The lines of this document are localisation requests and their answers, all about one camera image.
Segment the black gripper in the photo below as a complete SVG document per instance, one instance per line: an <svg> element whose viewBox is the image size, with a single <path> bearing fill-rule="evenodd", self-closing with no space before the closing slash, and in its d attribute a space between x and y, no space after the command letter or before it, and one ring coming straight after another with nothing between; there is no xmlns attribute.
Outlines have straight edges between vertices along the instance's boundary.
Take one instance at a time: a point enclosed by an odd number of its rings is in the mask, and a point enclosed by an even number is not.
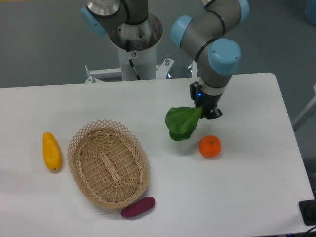
<svg viewBox="0 0 316 237"><path fill-rule="evenodd" d="M202 107L202 119L213 120L223 115L222 111L217 108L217 103L222 94L207 94L202 90L202 85L199 85L197 81L191 83L189 88L191 99L194 101L196 100L196 107Z"/></svg>

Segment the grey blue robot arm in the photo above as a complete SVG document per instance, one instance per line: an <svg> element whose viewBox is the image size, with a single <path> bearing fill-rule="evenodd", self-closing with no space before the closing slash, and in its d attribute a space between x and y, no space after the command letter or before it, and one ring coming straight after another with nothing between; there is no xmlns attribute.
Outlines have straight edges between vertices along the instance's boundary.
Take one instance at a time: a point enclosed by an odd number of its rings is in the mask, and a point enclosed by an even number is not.
<svg viewBox="0 0 316 237"><path fill-rule="evenodd" d="M172 25L172 42L201 67L201 78L190 86L191 98L202 117L222 115L217 104L241 60L239 45L226 32L249 15L246 0L204 0L205 14L179 17ZM124 81L156 79L156 46L163 27L148 10L146 0L88 0L81 9L87 25L107 35L119 53Z"/></svg>

